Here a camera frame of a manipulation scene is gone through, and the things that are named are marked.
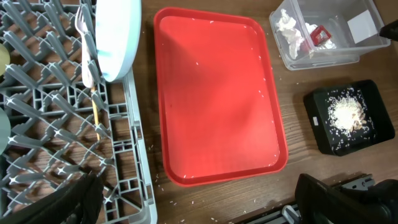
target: dish rack frame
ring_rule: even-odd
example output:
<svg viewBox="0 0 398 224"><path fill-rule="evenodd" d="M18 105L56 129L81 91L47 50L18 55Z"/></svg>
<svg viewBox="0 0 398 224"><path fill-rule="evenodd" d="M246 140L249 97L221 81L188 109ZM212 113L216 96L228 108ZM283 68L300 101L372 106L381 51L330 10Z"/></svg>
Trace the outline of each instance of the dish rack frame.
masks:
<svg viewBox="0 0 398 224"><path fill-rule="evenodd" d="M81 37L74 37L75 13L81 6L83 16L88 26L85 38L92 60L88 66L96 83L96 91L90 96L90 89L85 88L79 80L81 63L70 60L70 57L81 47ZM6 112L11 123L18 123L12 126L9 144L6 150L11 147L22 147L29 149L28 153L17 159L4 153L0 159L2 178L0 180L0 217L10 215L18 205L29 205L33 201L26 195L35 187L37 182L45 182L52 189L58 190L69 183L75 175L84 172L81 165L86 162L89 156L99 160L101 171L100 176L106 169L115 169L116 185L104 187L104 215L105 223L126 222L129 223L156 223L157 212L155 206L154 191L147 161L146 147L143 138L141 118L136 95L136 86L132 69L123 78L124 103L110 104L107 85L101 77L97 66L97 54L95 47L95 33L93 18L95 18L95 5L91 0L80 0L79 4L63 5L60 0L39 0L37 3L29 3L27 0L17 2L3 1L0 4L1 25L0 33L3 45L9 52L16 50L26 61L23 65L10 64L6 67L4 80L0 83L0 107ZM37 18L37 26L32 28L25 20L26 15L33 14ZM65 28L60 18L69 21ZM18 37L9 28L16 25L23 33ZM45 37L36 36L38 31L49 26L51 31ZM25 46L28 39L35 38L39 42L39 51L36 53ZM63 42L69 40L72 43L71 51L64 49ZM49 54L57 54L59 62L45 63L43 59ZM75 67L73 75L68 75L61 64L70 63ZM34 80L27 73L32 67L40 66L40 78ZM49 77L55 77L59 83L46 83ZM98 109L108 115L109 127L103 124L93 124L93 115L82 115L92 112L92 106L81 105L83 100L93 100ZM56 105L57 109L48 110L49 105ZM72 133L63 129L63 125L72 117L81 120L77 132ZM128 119L130 139L115 141L111 121ZM40 139L26 136L26 132L36 122L47 125L45 134ZM113 155L103 157L96 153L95 149L101 140L96 141L87 147L80 140L81 134L86 128L93 128L101 136L101 140L110 139ZM46 148L46 142L53 138L65 141L65 145L59 150ZM85 154L78 164L71 164L64 159L65 153L71 145L79 145L85 149ZM41 172L29 167L29 161L38 152L45 151L51 158L47 166ZM136 176L128 179L121 179L118 174L116 155L132 152L136 168ZM46 172L57 166L58 175L65 175L65 180L58 184L48 178ZM26 188L20 192L12 188L14 184L26 184ZM137 204L123 197L129 192L139 192L141 204ZM131 215L123 215L119 211L118 201L132 206L137 212Z"/></svg>

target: clear plastic container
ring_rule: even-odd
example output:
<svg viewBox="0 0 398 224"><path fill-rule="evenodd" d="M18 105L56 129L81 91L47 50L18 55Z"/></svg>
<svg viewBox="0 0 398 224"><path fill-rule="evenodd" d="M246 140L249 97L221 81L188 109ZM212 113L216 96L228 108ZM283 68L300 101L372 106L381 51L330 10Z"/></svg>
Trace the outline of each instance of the clear plastic container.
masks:
<svg viewBox="0 0 398 224"><path fill-rule="evenodd" d="M298 29L305 39L295 59L290 56L289 44L276 26L282 17L281 9L285 9L287 14L297 21L294 28ZM364 19L366 17L361 17L364 14L370 14L367 17L368 20ZM358 41L363 27L372 27L374 23L373 27L378 33L384 26L371 0L284 0L278 9L271 13L269 20L280 56L289 70L355 63L359 61L360 55L391 44L389 39L380 37L378 34L371 36L373 32L368 30L369 37ZM360 26L353 26L353 21L361 21ZM336 49L319 49L314 46L305 26L306 22L318 26L323 25L332 35L330 40L335 43Z"/></svg>

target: gray dish rack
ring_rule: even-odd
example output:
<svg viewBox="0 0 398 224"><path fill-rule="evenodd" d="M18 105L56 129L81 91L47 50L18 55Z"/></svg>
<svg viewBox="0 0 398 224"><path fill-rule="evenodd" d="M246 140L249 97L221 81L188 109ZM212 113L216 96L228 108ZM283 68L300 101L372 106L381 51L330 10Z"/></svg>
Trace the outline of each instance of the gray dish rack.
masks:
<svg viewBox="0 0 398 224"><path fill-rule="evenodd" d="M74 28L79 5L63 5L60 0L37 3L18 0L0 4L0 38L9 52L19 54L24 60L19 65L7 66L4 80L0 83L0 107L12 124L9 144L1 156L4 168L0 181L1 216L34 203L32 192L40 192L43 186L50 193L91 169L97 170L98 176L114 173L114 179L104 183L103 209L98 220L105 223L156 223L154 191L132 69L120 84L124 88L125 102L111 103L109 87L115 84L105 82L95 60L95 6L91 0L82 0L80 5L89 30L85 37L93 57L89 69L96 82L96 91L92 94L81 81L81 63L71 59L81 48L81 37L76 35ZM27 20L29 16L35 18L35 27ZM13 27L18 28L22 35L10 31ZM38 35L43 29L48 29L45 35ZM31 40L38 42L36 52L26 44ZM70 43L70 50L65 49L65 42ZM58 60L46 61L49 55L57 55ZM74 71L66 72L65 64L74 67ZM34 79L29 73L37 67L40 68L40 77ZM104 117L108 124L94 124L91 100L101 114L106 113ZM79 122L73 131L66 128L72 120ZM123 120L128 120L129 136L116 139L112 123ZM28 133L38 126L44 131L41 136L33 138ZM93 133L94 141L85 140L87 131ZM58 143L52 148L54 140ZM98 150L106 142L111 148L108 155ZM18 156L10 153L13 151L17 151ZM129 177L122 174L122 164L118 159L125 160L128 155L134 157L123 162L132 167ZM43 157L48 157L48 160L41 165L34 164L35 159Z"/></svg>

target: fork handle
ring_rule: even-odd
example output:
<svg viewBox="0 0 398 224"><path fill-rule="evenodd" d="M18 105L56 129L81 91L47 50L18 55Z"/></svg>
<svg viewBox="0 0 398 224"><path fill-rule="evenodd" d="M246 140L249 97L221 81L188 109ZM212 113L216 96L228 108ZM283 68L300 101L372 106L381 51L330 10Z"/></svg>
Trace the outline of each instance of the fork handle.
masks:
<svg viewBox="0 0 398 224"><path fill-rule="evenodd" d="M90 53L88 51L87 43L85 36L81 36L81 79L83 80L83 84L87 88L94 87L94 79L91 75L90 70L88 69L88 62L91 60Z"/></svg>

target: wooden surface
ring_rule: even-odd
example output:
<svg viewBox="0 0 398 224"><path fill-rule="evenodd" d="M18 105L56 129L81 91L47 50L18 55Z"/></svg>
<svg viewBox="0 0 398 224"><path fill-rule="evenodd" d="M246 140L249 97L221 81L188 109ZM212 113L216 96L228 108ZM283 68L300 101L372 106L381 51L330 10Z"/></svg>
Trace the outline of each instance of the wooden surface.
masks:
<svg viewBox="0 0 398 224"><path fill-rule="evenodd" d="M215 223L211 218L218 220L218 223L228 223L266 212L272 207L293 200L297 179L301 173L308 173L328 184L346 180L359 173L373 174L378 182L384 179L398 179L397 138L344 157L323 155L317 149L302 100L304 94L316 87L372 79L379 87L394 127L397 127L396 45L363 55L356 64L291 72L285 68L279 58L279 51L269 24L269 14L277 9L281 2L281 0L142 1L142 33L133 69L146 146L154 145L150 151L147 150L147 154L154 183L158 223L178 223L181 220L185 220L184 223ZM398 2L375 1L375 3L385 23L396 19ZM278 174L192 188L178 187L167 178L160 146L153 31L155 13L167 6L248 16L258 21L264 32L269 34L266 36L267 44L289 145L289 161L283 171Z"/></svg>

